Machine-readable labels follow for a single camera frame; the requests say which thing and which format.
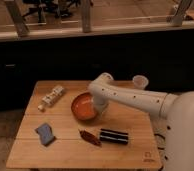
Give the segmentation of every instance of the wooden tabletop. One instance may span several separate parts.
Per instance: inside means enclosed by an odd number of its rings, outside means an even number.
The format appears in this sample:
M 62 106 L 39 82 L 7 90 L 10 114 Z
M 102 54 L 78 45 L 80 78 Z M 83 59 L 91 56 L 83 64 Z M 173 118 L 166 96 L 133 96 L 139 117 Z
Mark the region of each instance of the wooden tabletop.
M 71 103 L 87 92 L 89 81 L 39 81 L 25 111 L 7 161 L 8 168 L 86 168 L 86 169 L 158 169 L 159 152 L 148 114 L 110 101 L 106 112 L 95 120 L 82 123 L 71 112 Z M 133 87 L 130 81 L 115 85 Z M 56 86 L 66 93 L 44 113 L 37 109 L 41 99 Z M 56 140 L 48 147 L 41 145 L 35 129 L 48 123 Z M 96 136 L 101 128 L 129 133 L 129 143 L 102 142 L 94 146 L 81 139 L 78 130 Z

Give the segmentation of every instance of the office chair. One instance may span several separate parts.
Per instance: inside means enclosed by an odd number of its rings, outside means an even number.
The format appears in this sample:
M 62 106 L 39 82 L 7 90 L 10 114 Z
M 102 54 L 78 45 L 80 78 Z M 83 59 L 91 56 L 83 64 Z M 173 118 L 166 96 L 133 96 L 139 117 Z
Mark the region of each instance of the office chair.
M 81 4 L 80 0 L 67 0 L 67 1 L 69 2 L 69 4 L 67 5 L 68 8 L 70 8 L 74 4 L 76 5 L 76 7 L 78 7 Z M 90 0 L 90 4 L 91 6 L 94 5 L 94 3 L 91 0 Z
M 25 4 L 32 4 L 34 5 L 33 8 L 29 8 L 29 11 L 24 14 L 22 17 L 25 18 L 28 15 L 38 13 L 38 22 L 42 22 L 42 11 L 48 12 L 48 13 L 53 13 L 55 14 L 55 17 L 57 17 L 57 8 L 58 5 L 53 3 L 53 0 L 23 0 L 23 3 Z

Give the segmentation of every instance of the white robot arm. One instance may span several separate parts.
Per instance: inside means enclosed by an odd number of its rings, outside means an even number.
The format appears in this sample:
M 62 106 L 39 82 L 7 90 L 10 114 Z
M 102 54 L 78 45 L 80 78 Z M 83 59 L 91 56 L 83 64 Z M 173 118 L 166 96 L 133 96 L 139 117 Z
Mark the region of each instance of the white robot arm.
M 93 106 L 102 113 L 109 100 L 167 118 L 163 171 L 194 171 L 194 92 L 180 96 L 121 88 L 111 85 L 113 77 L 101 74 L 88 87 Z

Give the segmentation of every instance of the red object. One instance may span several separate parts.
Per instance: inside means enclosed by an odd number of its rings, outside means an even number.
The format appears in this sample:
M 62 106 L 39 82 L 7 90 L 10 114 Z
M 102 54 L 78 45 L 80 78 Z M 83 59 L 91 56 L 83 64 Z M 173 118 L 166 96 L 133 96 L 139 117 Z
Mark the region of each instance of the red object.
M 74 116 L 79 120 L 93 119 L 97 112 L 92 106 L 92 95 L 90 93 L 83 93 L 77 96 L 71 105 L 71 110 Z

